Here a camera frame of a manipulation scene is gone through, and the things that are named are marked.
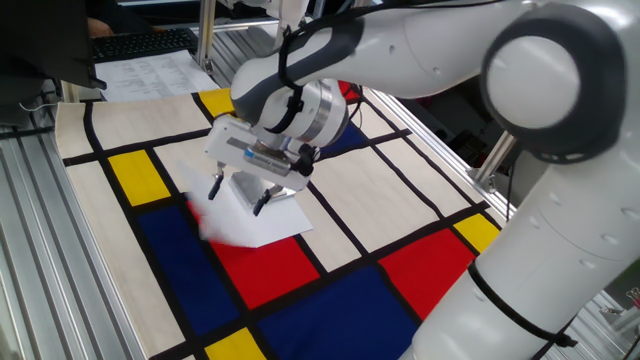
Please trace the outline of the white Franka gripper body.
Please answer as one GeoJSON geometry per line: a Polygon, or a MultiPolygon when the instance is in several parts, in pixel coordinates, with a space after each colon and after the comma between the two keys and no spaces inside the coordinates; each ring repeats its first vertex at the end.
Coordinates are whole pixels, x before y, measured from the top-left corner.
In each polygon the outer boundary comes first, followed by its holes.
{"type": "Polygon", "coordinates": [[[284,138],[270,136],[276,141],[276,146],[269,147],[260,138],[264,134],[265,131],[257,131],[247,122],[222,115],[213,121],[204,151],[216,161],[276,185],[294,191],[303,190],[310,176],[304,176],[292,168],[291,159],[279,149],[284,138]]]}

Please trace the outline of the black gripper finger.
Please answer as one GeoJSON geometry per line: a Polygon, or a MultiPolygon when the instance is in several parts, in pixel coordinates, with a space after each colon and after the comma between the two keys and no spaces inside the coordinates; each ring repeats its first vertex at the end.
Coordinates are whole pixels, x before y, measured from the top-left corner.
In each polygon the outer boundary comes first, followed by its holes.
{"type": "Polygon", "coordinates": [[[253,215],[258,216],[262,208],[271,200],[273,195],[281,192],[282,190],[283,187],[279,185],[274,185],[273,187],[266,189],[256,202],[252,211],[253,215]]]}
{"type": "Polygon", "coordinates": [[[217,193],[220,190],[221,184],[224,180],[224,168],[226,167],[226,164],[220,161],[216,162],[216,172],[213,174],[213,185],[211,187],[211,189],[208,192],[207,198],[212,201],[217,193]]]}

